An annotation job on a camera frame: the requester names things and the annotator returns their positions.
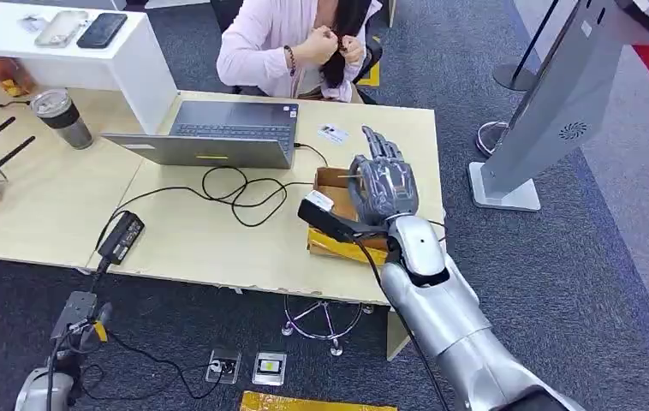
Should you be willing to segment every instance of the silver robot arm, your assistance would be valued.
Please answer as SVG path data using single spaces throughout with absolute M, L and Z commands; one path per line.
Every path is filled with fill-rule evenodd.
M 454 387 L 460 410 L 583 411 L 527 370 L 491 332 L 479 298 L 427 220 L 398 217 L 383 291 Z
M 73 378 L 64 372 L 52 377 L 52 411 L 68 411 L 68 399 Z M 15 402 L 15 411 L 45 411 L 47 409 L 47 367 L 35 368 L 27 375 Z

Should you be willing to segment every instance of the yellow paper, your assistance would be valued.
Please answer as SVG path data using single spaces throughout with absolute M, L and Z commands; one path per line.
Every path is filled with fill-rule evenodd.
M 362 253 L 360 247 L 356 244 L 348 244 L 345 242 L 338 242 L 327 235 L 322 234 L 321 232 L 309 227 L 307 229 L 307 242 L 309 244 L 323 248 L 330 253 L 341 255 L 347 259 L 353 259 L 355 261 L 360 261 L 361 263 L 368 263 L 367 257 Z M 375 261 L 376 265 L 385 264 L 385 258 L 387 253 L 383 250 L 377 250 L 376 248 L 366 247 L 367 251 L 370 253 L 372 260 Z
M 240 411 L 397 411 L 394 407 L 309 401 L 244 391 Z

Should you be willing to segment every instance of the phone case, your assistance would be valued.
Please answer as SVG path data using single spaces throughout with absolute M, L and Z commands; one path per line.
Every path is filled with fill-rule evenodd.
M 127 19 L 128 16 L 121 13 L 101 13 L 80 36 L 77 45 L 82 49 L 104 49 Z
M 34 44 L 39 47 L 62 49 L 72 41 L 87 20 L 86 11 L 61 11 L 55 15 L 45 30 L 37 36 Z

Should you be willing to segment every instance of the plug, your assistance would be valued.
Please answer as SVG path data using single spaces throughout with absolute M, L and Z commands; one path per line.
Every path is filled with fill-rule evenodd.
M 209 368 L 211 368 L 213 372 L 221 372 L 222 371 L 221 361 L 220 360 L 212 361 L 211 364 L 209 365 Z

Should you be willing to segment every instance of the laptop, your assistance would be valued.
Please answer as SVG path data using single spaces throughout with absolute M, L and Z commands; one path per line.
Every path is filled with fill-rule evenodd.
M 299 105 L 184 101 L 170 135 L 103 137 L 163 165 L 290 169 Z

